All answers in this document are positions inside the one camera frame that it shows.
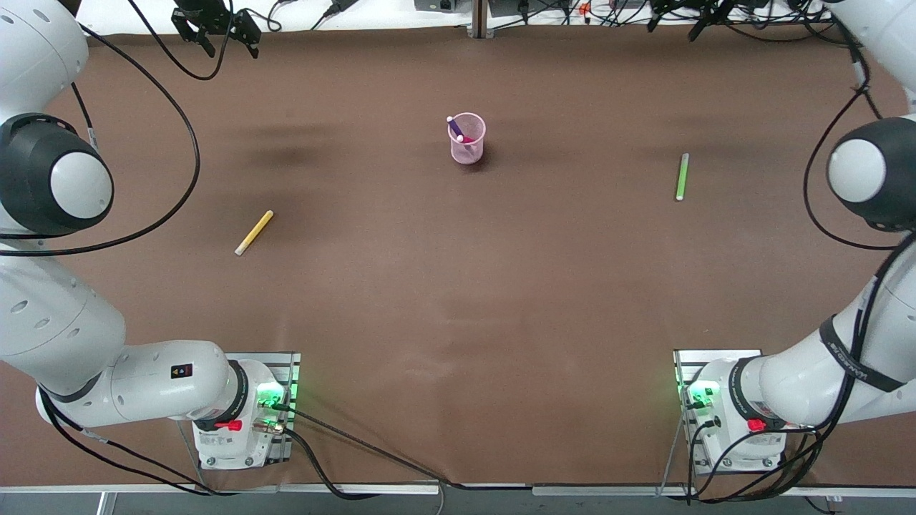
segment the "red plug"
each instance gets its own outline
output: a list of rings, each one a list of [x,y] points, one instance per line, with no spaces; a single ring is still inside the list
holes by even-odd
[[[224,427],[229,431],[242,431],[242,421],[217,422],[216,427]]]

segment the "gray floor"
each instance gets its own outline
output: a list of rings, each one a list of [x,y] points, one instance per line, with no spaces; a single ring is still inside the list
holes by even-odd
[[[824,506],[823,499],[815,499]],[[0,514],[67,513],[93,515],[95,494],[0,494]],[[916,499],[844,499],[843,513],[902,515],[916,513]],[[384,496],[342,501],[330,494],[245,494],[231,498],[198,498],[182,493],[119,494],[115,515],[241,515],[340,514],[434,515],[434,496]],[[682,501],[652,498],[544,498],[528,491],[465,492],[447,489],[443,515],[570,513],[573,515],[817,515],[801,498],[781,498],[754,503],[691,507]]]

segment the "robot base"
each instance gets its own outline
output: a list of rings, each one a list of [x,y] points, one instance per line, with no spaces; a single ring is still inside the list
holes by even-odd
[[[236,417],[242,427],[239,431],[230,431],[226,427],[201,431],[194,426],[194,444],[204,469],[238,470],[264,466],[270,451],[273,434],[255,431],[254,424],[277,421],[278,413],[264,407],[263,402],[274,397],[282,400],[284,389],[263,363],[240,359],[238,364],[248,376],[245,406]]]
[[[723,452],[738,439],[752,433],[747,421],[738,413],[728,393],[728,378],[734,368],[737,357],[748,355],[748,351],[718,351],[728,356],[719,357],[704,363],[687,353],[709,355],[711,351],[678,351],[678,362],[690,363],[690,368],[702,367],[693,381],[682,390],[684,403],[703,402],[704,408],[688,410],[686,420],[686,437],[689,440],[696,428],[705,422],[712,422],[713,427],[700,431],[697,437],[698,447],[694,449],[693,467],[696,474],[709,474],[718,462],[716,474],[741,472],[767,472],[776,468],[786,446],[786,435],[782,433],[761,433],[747,438],[723,456]]]

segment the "yellow marker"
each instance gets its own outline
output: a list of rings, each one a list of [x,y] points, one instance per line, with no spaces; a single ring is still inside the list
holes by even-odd
[[[248,248],[249,245],[251,245],[251,242],[255,241],[255,238],[257,238],[257,235],[261,233],[261,229],[263,229],[264,226],[267,225],[267,222],[270,222],[270,219],[273,217],[274,217],[273,211],[268,211],[264,213],[264,216],[261,216],[261,219],[257,222],[257,225],[255,225],[255,228],[252,229],[250,233],[248,233],[248,236],[245,236],[245,239],[242,240],[242,243],[235,250],[236,256],[241,256],[242,253],[245,252],[245,249]]]

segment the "black strap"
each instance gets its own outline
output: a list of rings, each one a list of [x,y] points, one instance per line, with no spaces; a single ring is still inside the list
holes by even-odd
[[[821,342],[823,346],[827,347],[827,352],[834,357],[836,363],[847,375],[888,392],[894,391],[905,384],[894,378],[889,378],[871,367],[862,365],[850,356],[849,351],[843,345],[843,341],[840,340],[839,334],[834,329],[834,316],[836,315],[831,316],[821,324]]]

